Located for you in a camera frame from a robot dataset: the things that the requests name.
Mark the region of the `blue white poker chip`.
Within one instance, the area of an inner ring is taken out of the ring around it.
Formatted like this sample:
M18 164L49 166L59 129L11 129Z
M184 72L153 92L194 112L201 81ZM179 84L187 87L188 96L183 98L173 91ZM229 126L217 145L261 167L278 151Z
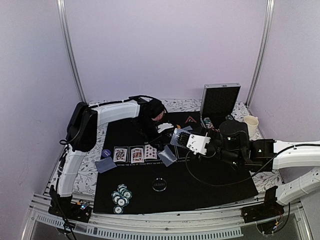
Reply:
M114 208L113 208L113 213L116 214L116 215L120 215L124 212L124 208L120 205L116 205Z

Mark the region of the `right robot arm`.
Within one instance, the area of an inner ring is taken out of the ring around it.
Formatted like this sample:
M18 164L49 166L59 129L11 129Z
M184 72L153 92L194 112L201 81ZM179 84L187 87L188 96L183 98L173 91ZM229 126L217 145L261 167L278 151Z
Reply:
M255 174L294 167L312 169L298 178L267 190L258 213L269 218L279 205L310 194L320 188L319 141L288 142L274 139L250 140L248 127L236 120L226 120L219 131L207 129L205 135L193 135L188 147L196 154L217 157L221 161Z

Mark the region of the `purple small blind button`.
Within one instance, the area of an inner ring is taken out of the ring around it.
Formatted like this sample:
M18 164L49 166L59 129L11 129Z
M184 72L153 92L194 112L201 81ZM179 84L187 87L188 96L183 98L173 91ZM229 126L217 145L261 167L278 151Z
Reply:
M108 158L112 155L112 152L109 149L103 149L101 152L101 156L103 158Z

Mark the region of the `dealt blue card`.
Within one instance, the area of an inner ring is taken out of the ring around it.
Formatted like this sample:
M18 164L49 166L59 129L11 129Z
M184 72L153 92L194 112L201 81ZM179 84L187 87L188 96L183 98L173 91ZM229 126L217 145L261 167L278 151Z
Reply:
M167 145L164 146L162 151L159 150L157 152L157 156L160 158L160 160L164 163L166 167L169 167L177 161L177 157L174 155L174 153Z
M101 161L95 161L94 164L98 173L100 174L117 167L117 165L114 163L114 161L111 158L105 158Z

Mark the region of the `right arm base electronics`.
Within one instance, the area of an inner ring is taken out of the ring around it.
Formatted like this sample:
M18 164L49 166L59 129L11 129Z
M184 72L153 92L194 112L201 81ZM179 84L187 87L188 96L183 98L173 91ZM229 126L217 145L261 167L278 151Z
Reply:
M267 236L273 235L276 232L284 213L284 206L278 204L275 200L265 200L263 203L241 209L241 216L245 223L273 218L271 221L258 223L256 225L257 230Z

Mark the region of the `blue green chip stack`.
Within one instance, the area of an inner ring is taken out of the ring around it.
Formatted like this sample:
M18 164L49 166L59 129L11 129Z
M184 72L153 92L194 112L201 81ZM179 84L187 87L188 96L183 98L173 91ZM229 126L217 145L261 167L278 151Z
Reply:
M117 190L112 192L111 197L112 201L116 205L124 207L129 204L130 199L133 197L133 194L125 184L120 184L117 186Z

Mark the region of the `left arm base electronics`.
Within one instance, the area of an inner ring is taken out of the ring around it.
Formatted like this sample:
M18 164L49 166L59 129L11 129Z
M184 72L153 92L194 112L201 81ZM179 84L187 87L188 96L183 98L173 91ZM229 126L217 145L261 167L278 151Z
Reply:
M82 223L89 222L93 209L88 201L81 199L72 203L72 196L60 197L55 191L49 195L51 197L49 214Z

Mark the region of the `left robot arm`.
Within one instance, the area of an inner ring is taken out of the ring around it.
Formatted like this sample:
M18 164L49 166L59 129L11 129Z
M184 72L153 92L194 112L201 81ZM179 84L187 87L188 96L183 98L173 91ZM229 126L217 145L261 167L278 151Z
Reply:
M71 203L73 184L83 159L97 143L101 125L136 119L148 142L152 142L160 137L156 124L166 113L161 100L147 95L94 105L79 102L67 126L66 138L59 142L64 148L57 167L57 178L50 186L51 207L63 217L74 213Z

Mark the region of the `clear dealer button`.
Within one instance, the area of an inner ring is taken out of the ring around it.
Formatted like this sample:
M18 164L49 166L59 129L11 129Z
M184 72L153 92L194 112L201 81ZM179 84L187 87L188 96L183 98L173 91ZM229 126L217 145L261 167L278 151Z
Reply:
M162 177L157 177L152 181L152 189L156 192L163 192L167 188L167 181Z

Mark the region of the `blue playing card deck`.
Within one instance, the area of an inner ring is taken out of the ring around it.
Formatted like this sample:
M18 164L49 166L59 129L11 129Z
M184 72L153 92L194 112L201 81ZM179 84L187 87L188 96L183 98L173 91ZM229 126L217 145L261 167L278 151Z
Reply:
M187 130L175 128L170 139L170 144L176 147L188 149L188 141L191 134L192 133Z

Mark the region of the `red black triangle card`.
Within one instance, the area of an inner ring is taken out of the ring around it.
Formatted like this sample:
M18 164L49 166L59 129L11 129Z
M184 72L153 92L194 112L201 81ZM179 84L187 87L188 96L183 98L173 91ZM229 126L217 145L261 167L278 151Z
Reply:
M197 123L197 121L192 117L192 116L188 116L188 118L185 121L186 124L188 123Z

